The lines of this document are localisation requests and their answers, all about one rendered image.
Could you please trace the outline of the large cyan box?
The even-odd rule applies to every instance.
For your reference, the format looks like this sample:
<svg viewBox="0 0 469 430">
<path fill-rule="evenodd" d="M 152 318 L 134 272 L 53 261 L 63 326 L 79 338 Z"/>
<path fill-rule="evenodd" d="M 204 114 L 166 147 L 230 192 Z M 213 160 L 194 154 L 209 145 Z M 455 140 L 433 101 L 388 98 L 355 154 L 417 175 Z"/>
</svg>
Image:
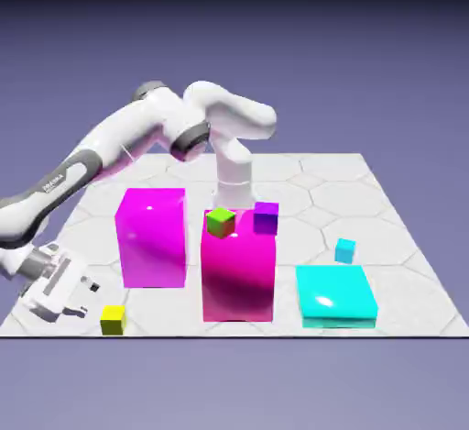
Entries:
<svg viewBox="0 0 469 430">
<path fill-rule="evenodd" d="M 303 327 L 376 326 L 378 306 L 360 265 L 299 265 L 295 273 Z"/>
</svg>

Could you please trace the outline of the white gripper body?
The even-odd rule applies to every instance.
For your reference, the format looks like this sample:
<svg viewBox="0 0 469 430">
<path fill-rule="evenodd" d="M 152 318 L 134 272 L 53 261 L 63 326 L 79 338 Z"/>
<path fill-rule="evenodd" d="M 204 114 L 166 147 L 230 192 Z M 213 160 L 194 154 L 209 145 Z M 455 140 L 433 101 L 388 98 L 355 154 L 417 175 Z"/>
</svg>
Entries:
<svg viewBox="0 0 469 430">
<path fill-rule="evenodd" d="M 20 303 L 47 323 L 55 323 L 80 283 L 86 264 L 70 253 L 47 254 L 34 248 L 20 266 L 29 284 Z"/>
</svg>

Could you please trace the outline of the large pink box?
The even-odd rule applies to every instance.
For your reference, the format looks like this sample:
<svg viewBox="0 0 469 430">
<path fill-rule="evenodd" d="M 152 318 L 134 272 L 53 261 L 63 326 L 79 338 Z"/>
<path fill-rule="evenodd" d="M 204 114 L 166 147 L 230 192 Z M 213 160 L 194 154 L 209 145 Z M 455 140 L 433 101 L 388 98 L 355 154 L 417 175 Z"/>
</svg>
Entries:
<svg viewBox="0 0 469 430">
<path fill-rule="evenodd" d="M 235 212 L 235 231 L 218 238 L 202 229 L 202 320 L 270 322 L 274 313 L 276 238 L 254 231 L 254 212 Z"/>
</svg>

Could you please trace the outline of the small yellow cube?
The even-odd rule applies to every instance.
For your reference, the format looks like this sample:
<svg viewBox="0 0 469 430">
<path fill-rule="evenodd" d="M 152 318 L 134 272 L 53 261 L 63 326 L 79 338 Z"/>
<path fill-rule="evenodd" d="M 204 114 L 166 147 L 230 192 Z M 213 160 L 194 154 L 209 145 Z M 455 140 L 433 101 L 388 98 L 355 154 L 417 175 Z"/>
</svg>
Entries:
<svg viewBox="0 0 469 430">
<path fill-rule="evenodd" d="M 125 332 L 126 314 L 124 305 L 106 305 L 100 318 L 103 336 L 122 336 Z"/>
</svg>

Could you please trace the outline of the small green cube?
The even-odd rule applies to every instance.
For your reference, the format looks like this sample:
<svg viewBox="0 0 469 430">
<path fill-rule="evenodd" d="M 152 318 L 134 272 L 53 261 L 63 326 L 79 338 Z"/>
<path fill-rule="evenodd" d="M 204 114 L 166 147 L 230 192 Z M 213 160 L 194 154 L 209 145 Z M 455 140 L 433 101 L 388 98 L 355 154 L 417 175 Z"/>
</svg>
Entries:
<svg viewBox="0 0 469 430">
<path fill-rule="evenodd" d="M 217 207 L 205 214 L 206 230 L 212 236 L 225 238 L 235 232 L 235 212 Z"/>
</svg>

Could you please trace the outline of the small cyan cube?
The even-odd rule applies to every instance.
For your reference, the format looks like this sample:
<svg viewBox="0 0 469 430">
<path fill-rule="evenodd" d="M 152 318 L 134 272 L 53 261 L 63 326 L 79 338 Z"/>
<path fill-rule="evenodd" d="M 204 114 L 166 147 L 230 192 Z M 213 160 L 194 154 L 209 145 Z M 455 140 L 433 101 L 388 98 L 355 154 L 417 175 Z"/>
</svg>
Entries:
<svg viewBox="0 0 469 430">
<path fill-rule="evenodd" d="M 343 264 L 352 264 L 355 248 L 356 242 L 354 240 L 338 238 L 334 250 L 334 260 Z"/>
</svg>

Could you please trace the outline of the small purple cube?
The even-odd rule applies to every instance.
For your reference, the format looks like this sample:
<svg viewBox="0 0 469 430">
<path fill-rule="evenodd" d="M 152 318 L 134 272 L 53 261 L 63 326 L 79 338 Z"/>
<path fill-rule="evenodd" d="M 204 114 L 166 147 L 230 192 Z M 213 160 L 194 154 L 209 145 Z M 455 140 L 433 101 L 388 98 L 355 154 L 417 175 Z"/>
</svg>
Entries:
<svg viewBox="0 0 469 430">
<path fill-rule="evenodd" d="M 279 203 L 256 202 L 253 215 L 254 231 L 257 234 L 275 236 L 278 232 Z"/>
</svg>

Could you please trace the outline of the large magenta box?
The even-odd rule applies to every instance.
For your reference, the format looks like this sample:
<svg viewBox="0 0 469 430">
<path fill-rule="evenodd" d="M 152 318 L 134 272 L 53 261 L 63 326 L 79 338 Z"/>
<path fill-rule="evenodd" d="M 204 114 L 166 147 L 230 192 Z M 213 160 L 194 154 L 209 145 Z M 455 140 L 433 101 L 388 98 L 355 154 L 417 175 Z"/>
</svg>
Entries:
<svg viewBox="0 0 469 430">
<path fill-rule="evenodd" d="M 183 188 L 129 188 L 115 213 L 124 286 L 182 288 L 186 281 Z"/>
</svg>

